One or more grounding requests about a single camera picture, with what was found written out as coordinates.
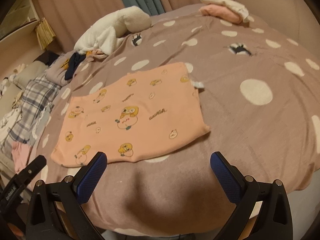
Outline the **peach cartoon print garment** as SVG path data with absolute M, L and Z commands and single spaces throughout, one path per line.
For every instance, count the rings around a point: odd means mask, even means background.
M 104 152 L 109 163 L 135 163 L 172 153 L 209 131 L 187 67 L 167 64 L 72 98 L 51 159 L 79 167 Z

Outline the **folded pink and white clothes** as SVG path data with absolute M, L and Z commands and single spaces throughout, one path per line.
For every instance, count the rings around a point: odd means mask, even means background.
M 234 0 L 200 0 L 199 11 L 203 16 L 214 16 L 234 24 L 249 22 L 249 10 Z

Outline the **pink garment on bed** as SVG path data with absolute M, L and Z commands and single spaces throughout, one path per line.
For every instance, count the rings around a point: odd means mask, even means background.
M 14 161 L 15 173 L 20 173 L 26 168 L 32 147 L 28 144 L 14 141 L 12 143 L 12 158 Z

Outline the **plaid grey pillow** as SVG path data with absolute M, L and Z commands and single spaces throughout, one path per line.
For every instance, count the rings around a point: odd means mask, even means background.
M 10 129 L 4 141 L 6 147 L 11 146 L 14 141 L 28 141 L 32 124 L 44 108 L 53 102 L 60 89 L 60 85 L 50 82 L 44 74 L 28 82 L 22 95 L 22 118 Z

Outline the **navy blue garment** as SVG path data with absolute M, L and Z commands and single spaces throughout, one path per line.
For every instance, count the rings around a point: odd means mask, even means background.
M 77 70 L 79 64 L 84 61 L 86 55 L 81 55 L 78 52 L 74 52 L 68 61 L 68 68 L 65 73 L 65 80 L 69 81 L 73 78 L 75 71 Z

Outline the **white shelf unit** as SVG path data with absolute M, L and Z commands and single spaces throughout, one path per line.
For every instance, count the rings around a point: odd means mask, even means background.
M 39 22 L 32 0 L 16 0 L 1 23 L 1 50 L 30 34 Z

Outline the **white fluffy plush garment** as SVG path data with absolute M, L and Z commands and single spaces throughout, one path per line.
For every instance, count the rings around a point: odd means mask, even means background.
M 112 12 L 95 22 L 77 40 L 74 50 L 84 55 L 99 50 L 111 55 L 121 45 L 127 33 L 140 33 L 151 27 L 151 17 L 137 6 Z

